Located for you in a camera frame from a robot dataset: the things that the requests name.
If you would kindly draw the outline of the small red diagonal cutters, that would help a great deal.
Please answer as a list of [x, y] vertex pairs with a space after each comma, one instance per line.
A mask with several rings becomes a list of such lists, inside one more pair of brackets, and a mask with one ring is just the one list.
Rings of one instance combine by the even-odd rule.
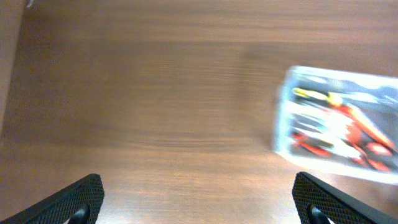
[[293, 133], [292, 134], [293, 145], [299, 148], [306, 149], [307, 151], [312, 152], [320, 157], [330, 157], [331, 153], [326, 151], [325, 149], [320, 148], [314, 144], [309, 144], [309, 140], [313, 140], [309, 136], [300, 133]]

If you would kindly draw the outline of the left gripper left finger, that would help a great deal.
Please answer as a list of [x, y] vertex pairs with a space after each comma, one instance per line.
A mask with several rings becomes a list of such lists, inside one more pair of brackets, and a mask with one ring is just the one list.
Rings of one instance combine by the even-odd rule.
[[1, 223], [95, 224], [104, 200], [98, 174], [89, 174]]

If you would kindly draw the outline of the clear plastic storage container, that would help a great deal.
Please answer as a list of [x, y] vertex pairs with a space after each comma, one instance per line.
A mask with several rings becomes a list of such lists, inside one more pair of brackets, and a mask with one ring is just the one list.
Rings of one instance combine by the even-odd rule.
[[[330, 157], [320, 157], [306, 149], [294, 146], [291, 138], [289, 103], [314, 104], [336, 110], [347, 117], [349, 116], [341, 109], [341, 106], [332, 106], [325, 101], [308, 100], [296, 96], [292, 93], [293, 88], [320, 92], [370, 93], [379, 98], [383, 98], [386, 95], [397, 100], [397, 78], [298, 65], [290, 67], [280, 88], [274, 133], [275, 152], [295, 165], [384, 184], [397, 183], [397, 172], [378, 172], [355, 164], [345, 157], [334, 154]], [[349, 104], [358, 107], [392, 140], [395, 145], [394, 151], [397, 153], [397, 109], [382, 105]], [[361, 131], [361, 133], [361, 139], [353, 144], [364, 147], [369, 142], [376, 142], [364, 132]]]

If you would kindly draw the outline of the clear screwdriver set case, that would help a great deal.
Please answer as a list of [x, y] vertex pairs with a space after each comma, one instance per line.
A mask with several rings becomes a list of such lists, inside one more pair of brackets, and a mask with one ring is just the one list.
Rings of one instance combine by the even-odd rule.
[[327, 108], [291, 103], [291, 138], [294, 145], [320, 157], [337, 155], [359, 159], [361, 153], [349, 142], [353, 121]]

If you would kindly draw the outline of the orange bit holder strip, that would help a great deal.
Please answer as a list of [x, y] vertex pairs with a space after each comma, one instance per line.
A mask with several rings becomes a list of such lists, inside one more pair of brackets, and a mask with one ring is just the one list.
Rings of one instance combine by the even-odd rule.
[[347, 104], [341, 109], [356, 123], [356, 125], [376, 142], [395, 150], [395, 145], [358, 107]]

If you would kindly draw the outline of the metal file yellow black handle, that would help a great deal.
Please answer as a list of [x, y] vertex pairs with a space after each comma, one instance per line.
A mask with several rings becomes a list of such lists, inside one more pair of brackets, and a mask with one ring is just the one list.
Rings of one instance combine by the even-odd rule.
[[382, 105], [389, 108], [397, 109], [397, 100], [384, 96], [383, 98], [376, 97], [370, 93], [349, 92], [320, 92], [315, 90], [306, 90], [303, 88], [293, 88], [292, 93], [301, 98], [308, 100], [325, 101], [332, 106], [348, 105], [349, 103], [359, 103], [365, 106]]

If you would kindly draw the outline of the orange black needle-nose pliers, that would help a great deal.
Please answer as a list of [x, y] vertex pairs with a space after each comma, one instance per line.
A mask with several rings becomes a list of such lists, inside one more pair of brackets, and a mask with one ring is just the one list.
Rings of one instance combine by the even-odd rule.
[[330, 152], [367, 169], [385, 173], [397, 172], [397, 153], [376, 142], [369, 142], [364, 147], [342, 143], [333, 146]]

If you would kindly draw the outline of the orange scraper wooden handle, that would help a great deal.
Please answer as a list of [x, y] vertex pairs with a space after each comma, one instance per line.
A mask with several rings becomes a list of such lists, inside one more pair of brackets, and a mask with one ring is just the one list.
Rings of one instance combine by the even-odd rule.
[[313, 138], [309, 140], [319, 147], [332, 148], [338, 144], [351, 146], [362, 137], [354, 121], [336, 110], [314, 104], [289, 103], [293, 133]]

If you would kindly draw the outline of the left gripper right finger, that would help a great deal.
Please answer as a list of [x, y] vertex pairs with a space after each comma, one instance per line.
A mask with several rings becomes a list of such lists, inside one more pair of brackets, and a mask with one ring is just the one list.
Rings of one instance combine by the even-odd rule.
[[397, 219], [307, 172], [296, 174], [292, 196], [299, 219], [304, 224], [397, 224]]

